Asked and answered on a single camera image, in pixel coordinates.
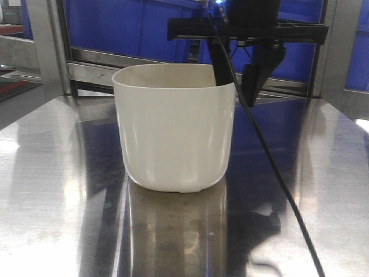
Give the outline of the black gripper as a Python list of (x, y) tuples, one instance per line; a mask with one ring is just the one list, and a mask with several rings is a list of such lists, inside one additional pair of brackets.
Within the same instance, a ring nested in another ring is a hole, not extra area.
[[(232, 73), (221, 44), (215, 39), (248, 44), (281, 41), (323, 45), (329, 27), (320, 23), (279, 19), (280, 1), (209, 1), (199, 18), (170, 18), (167, 39), (207, 40), (216, 86), (232, 83)], [(242, 71), (241, 91), (248, 107), (286, 55), (284, 43), (253, 46), (251, 63)]]

